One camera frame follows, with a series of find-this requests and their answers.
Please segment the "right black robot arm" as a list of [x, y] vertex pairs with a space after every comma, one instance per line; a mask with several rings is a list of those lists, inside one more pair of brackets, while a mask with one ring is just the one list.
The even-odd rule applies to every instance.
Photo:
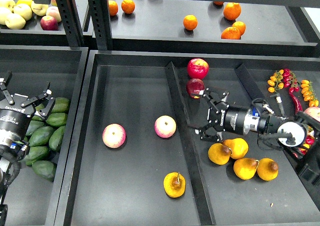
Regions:
[[207, 124], [194, 128], [201, 140], [221, 143], [223, 132], [256, 132], [258, 143], [297, 155], [298, 176], [315, 186], [320, 184], [319, 121], [303, 111], [293, 117], [286, 117], [284, 112], [277, 116], [263, 98], [253, 99], [250, 107], [241, 107], [227, 102], [227, 91], [205, 88], [190, 95], [208, 103]]

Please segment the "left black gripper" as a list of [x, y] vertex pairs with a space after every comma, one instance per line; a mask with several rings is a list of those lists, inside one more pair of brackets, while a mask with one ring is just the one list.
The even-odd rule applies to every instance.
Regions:
[[12, 141], [24, 139], [33, 116], [47, 120], [55, 105], [55, 97], [50, 90], [50, 82], [46, 82], [45, 88], [38, 96], [13, 94], [7, 89], [12, 78], [12, 72], [0, 79], [0, 90], [5, 98], [0, 101], [0, 130], [1, 137], [8, 137]]

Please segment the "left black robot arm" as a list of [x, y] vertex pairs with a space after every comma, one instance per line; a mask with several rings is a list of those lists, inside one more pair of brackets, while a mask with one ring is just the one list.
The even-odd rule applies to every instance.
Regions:
[[55, 104], [50, 90], [50, 82], [46, 83], [43, 92], [29, 98], [21, 94], [12, 94], [7, 85], [12, 72], [0, 79], [0, 93], [4, 98], [0, 101], [0, 224], [5, 225], [8, 206], [4, 199], [8, 187], [16, 179], [21, 169], [21, 160], [30, 151], [29, 142], [24, 140], [32, 118], [36, 115], [46, 120]]

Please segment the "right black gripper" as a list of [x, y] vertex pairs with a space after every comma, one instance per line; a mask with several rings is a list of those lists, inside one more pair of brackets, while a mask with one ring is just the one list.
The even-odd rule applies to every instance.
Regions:
[[249, 132], [250, 109], [232, 106], [227, 103], [229, 91], [217, 88], [205, 88], [199, 95], [206, 99], [209, 109], [207, 112], [208, 125], [198, 127], [189, 125], [200, 140], [212, 143], [222, 143], [222, 132], [245, 135]]

